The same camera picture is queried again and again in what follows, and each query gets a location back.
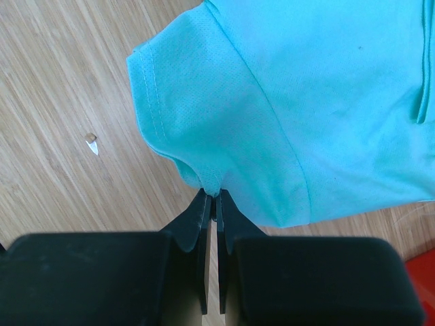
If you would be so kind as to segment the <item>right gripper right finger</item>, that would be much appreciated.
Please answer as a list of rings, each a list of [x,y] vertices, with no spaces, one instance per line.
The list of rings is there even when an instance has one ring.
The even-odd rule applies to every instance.
[[[220,312],[227,325],[422,325],[396,250],[369,237],[269,236],[230,194],[215,200]]]

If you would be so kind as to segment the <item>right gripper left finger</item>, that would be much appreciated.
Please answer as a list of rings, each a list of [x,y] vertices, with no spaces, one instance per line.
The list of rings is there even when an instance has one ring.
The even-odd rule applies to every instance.
[[[25,234],[1,250],[2,325],[200,325],[212,199],[158,231]]]

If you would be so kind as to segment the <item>teal green t shirt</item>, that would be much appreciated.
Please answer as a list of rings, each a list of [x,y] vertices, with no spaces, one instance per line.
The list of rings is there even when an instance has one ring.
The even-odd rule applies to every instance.
[[[257,224],[434,199],[433,1],[204,1],[126,65],[146,143]]]

